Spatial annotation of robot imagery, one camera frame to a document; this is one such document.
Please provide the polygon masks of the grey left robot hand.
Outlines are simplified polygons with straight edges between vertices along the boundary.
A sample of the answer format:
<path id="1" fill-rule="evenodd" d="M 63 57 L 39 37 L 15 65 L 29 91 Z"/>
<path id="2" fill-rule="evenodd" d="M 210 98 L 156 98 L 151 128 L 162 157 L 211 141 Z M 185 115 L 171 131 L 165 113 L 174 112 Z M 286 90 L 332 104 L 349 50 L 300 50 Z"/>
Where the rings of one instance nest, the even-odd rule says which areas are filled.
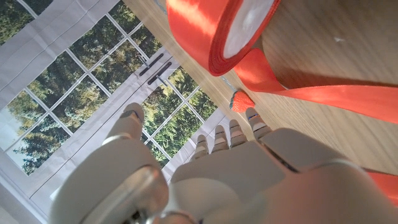
<path id="1" fill-rule="evenodd" d="M 50 223 L 396 223 L 397 177 L 367 171 L 293 129 L 271 130 L 249 108 L 198 137 L 167 180 L 141 141 L 141 105 L 126 106 L 102 145 L 58 191 Z"/>

